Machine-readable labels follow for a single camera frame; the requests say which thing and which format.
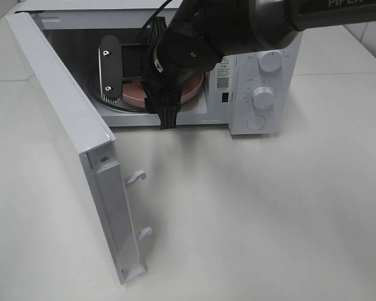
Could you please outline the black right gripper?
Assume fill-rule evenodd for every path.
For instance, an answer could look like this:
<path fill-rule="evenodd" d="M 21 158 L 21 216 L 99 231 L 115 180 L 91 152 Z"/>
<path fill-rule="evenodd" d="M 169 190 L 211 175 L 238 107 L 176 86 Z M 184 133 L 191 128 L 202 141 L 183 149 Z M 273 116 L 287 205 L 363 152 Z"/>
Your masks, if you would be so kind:
<path fill-rule="evenodd" d="M 142 87 L 146 93 L 145 108 L 148 113 L 157 113 L 160 120 L 160 129 L 175 129 L 177 116 L 181 109 L 181 100 L 172 100 L 168 103 L 161 98 L 164 93 L 182 90 L 183 83 L 191 76 L 191 71 L 180 68 L 166 59 L 161 63 L 157 56 L 157 43 L 152 43 L 142 57 L 142 70 L 145 79 Z"/>

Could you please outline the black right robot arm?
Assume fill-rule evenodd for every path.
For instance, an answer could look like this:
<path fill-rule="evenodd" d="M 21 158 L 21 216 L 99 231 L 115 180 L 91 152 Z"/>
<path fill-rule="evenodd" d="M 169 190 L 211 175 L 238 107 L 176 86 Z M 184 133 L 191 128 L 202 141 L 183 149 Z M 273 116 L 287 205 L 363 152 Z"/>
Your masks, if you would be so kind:
<path fill-rule="evenodd" d="M 169 23 L 153 14 L 142 26 L 145 108 L 173 129 L 194 72 L 225 56 L 286 48 L 306 29 L 371 21 L 376 1 L 183 1 Z"/>

